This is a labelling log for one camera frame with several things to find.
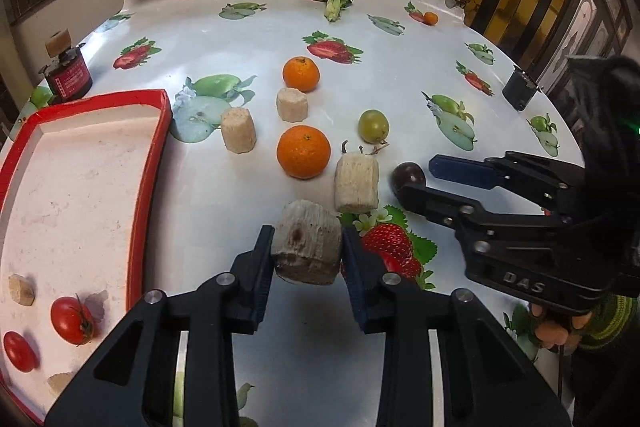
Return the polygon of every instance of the small orange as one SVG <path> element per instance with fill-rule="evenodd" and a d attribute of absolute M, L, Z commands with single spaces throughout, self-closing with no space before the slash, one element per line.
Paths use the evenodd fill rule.
<path fill-rule="evenodd" d="M 438 16 L 434 12 L 425 12 L 422 18 L 424 23 L 429 26 L 434 26 L 438 23 Z"/>
<path fill-rule="evenodd" d="M 318 176 L 329 163 L 331 145 L 315 127 L 295 125 L 280 136 L 276 155 L 289 176 L 307 180 Z"/>
<path fill-rule="evenodd" d="M 282 68 L 282 77 L 287 87 L 302 92 L 311 91 L 320 81 L 320 70 L 315 62 L 306 57 L 293 57 Z"/>

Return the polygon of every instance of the cherry tomato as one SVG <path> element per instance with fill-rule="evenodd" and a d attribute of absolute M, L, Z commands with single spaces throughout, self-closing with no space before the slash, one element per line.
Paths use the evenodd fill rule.
<path fill-rule="evenodd" d="M 7 358 L 15 365 L 18 371 L 28 373 L 38 367 L 38 359 L 29 343 L 20 333 L 7 331 L 2 340 L 4 352 Z"/>
<path fill-rule="evenodd" d="M 51 324 L 70 344 L 82 346 L 94 336 L 94 318 L 78 296 L 60 297 L 51 305 Z"/>

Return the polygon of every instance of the red tray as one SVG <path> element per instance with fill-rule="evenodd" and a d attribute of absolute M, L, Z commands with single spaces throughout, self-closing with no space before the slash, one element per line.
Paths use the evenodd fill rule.
<path fill-rule="evenodd" d="M 140 298 L 146 224 L 171 122 L 164 90 L 103 94 L 46 107 L 23 125 L 0 170 L 0 333 L 17 331 L 38 368 L 19 372 L 0 357 L 2 385 L 35 422 L 55 401 L 47 378 L 76 371 Z M 7 279 L 36 288 L 32 306 L 13 302 Z M 92 296 L 104 317 L 89 344 L 53 330 L 51 303 Z"/>

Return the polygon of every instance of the human hand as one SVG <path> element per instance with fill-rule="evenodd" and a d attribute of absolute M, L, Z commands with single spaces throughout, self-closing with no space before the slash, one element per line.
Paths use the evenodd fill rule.
<path fill-rule="evenodd" d="M 571 317 L 569 324 L 571 324 L 573 331 L 568 331 L 553 318 L 546 319 L 546 308 L 532 304 L 529 309 L 531 314 L 540 321 L 534 329 L 534 334 L 540 341 L 540 345 L 546 349 L 551 349 L 554 346 L 564 346 L 565 349 L 569 350 L 574 349 L 582 340 L 582 335 L 576 330 L 584 328 L 593 317 L 593 312 Z"/>

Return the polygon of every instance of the label on can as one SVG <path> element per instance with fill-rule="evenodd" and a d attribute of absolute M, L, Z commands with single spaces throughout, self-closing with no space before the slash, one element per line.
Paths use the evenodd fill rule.
<path fill-rule="evenodd" d="M 71 66 L 59 74 L 52 74 L 49 78 L 52 80 L 62 100 L 75 95 L 89 81 L 89 70 L 84 63 L 84 58 L 78 54 L 78 58 Z"/>

